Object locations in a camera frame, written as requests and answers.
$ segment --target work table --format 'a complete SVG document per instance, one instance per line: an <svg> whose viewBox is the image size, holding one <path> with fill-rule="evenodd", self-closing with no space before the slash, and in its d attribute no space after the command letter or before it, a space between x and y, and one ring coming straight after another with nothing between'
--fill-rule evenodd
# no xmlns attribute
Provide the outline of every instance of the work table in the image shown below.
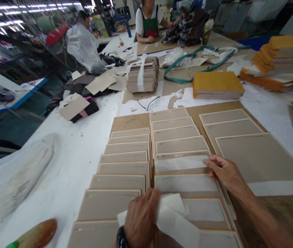
<svg viewBox="0 0 293 248"><path fill-rule="evenodd" d="M120 54L133 42L134 36L134 31L132 38L128 38L127 33L121 34L125 46L120 48L119 37L113 37L104 52L117 51ZM203 66L189 68L188 74L202 70ZM227 67L228 64L225 64L217 70L226 70ZM226 102L193 99L191 83L179 85L164 81L162 87L160 99L148 112ZM287 111L287 105L293 101L293 91L278 94L249 83L243 87L245 92L240 99L241 103L293 156L293 129ZM84 191L96 173L98 160L108 141L114 118L130 115L127 121L133 122L134 115L147 113L135 100L122 104L124 94L117 92L97 98L100 110L75 124L63 118L58 119L56 108L32 135L26 145L49 133L57 132L61 136L61 146L27 198L0 225L0 247L5 247L36 224L50 218L58 220L58 229L47 247L66 247L72 223L78 215ZM142 98L140 103L149 103L154 96L155 93L149 94ZM238 228L246 248L262 247L262 240L251 220L233 197L232 200L237 213ZM293 235L293 196L269 196L261 197L261 200L280 224Z"/></svg>

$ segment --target green apron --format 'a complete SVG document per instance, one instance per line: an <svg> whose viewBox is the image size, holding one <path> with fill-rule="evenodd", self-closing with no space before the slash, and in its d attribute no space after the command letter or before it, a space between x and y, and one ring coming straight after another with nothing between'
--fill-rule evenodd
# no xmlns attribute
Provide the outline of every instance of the green apron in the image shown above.
<svg viewBox="0 0 293 248"><path fill-rule="evenodd" d="M143 15L142 8L140 7L140 10L142 12L142 18L143 18L143 38L148 38L149 36L152 36L154 38L159 36L159 30L158 30L158 5L156 5L156 17L152 19L145 19Z"/></svg>

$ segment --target green strap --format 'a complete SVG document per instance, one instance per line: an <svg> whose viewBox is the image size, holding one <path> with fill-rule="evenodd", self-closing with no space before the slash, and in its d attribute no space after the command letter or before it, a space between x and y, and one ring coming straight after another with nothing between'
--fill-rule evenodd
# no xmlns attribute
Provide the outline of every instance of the green strap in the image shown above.
<svg viewBox="0 0 293 248"><path fill-rule="evenodd" d="M192 59L196 57L197 55L197 52L201 51L201 50L204 50L205 48L209 49L209 50L212 50L212 51L217 51L218 49L212 47L212 46L201 46L200 48L198 48L196 51L192 52L192 53L189 53L189 54L186 54L186 55L183 55L182 57L178 58L172 65L170 65L166 71L165 71L165 74L164 74L164 79L165 80L170 80L170 81L174 81L174 82L177 82L179 84L185 84L185 83L190 83L194 80L194 78L192 77L192 79L190 80L187 80L187 79L175 79L175 78L168 78L166 76L167 73L169 73L178 63L180 63L184 58L187 58L187 57L191 57ZM237 49L240 50L240 49L250 49L251 47L250 46L238 46ZM223 65L224 63L226 63L228 61L228 59L230 59L232 57L232 55L234 54L234 51L232 51L230 54L228 54L228 56L221 62L217 63L217 64L214 64L212 66L209 66L206 70L203 70L201 72L209 72L209 71L212 71L216 68L218 68L219 66Z"/></svg>

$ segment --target wristwatch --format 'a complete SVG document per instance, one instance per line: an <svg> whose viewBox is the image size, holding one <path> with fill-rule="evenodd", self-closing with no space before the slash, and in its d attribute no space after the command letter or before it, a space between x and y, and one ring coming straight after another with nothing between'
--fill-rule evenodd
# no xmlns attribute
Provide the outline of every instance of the wristwatch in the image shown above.
<svg viewBox="0 0 293 248"><path fill-rule="evenodd" d="M117 246L118 248L130 248L123 226L121 226L117 232Z"/></svg>

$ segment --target white shirt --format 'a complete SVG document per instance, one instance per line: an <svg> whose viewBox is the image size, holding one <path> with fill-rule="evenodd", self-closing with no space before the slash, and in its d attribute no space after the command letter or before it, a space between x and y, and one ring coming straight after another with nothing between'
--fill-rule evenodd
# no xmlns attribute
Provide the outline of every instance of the white shirt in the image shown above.
<svg viewBox="0 0 293 248"><path fill-rule="evenodd" d="M152 11L152 16L151 19L156 17L156 11L157 11L157 6L156 4L154 5L153 11ZM138 8L138 10L136 11L136 19L135 19L135 29L136 29L136 33L140 34L141 36L143 36L144 33L144 28L143 28L143 16L142 16L142 11L140 10L140 8ZM164 13L163 11L158 7L158 15L157 15L157 19L158 19L158 24L160 24L161 20L163 19Z"/></svg>

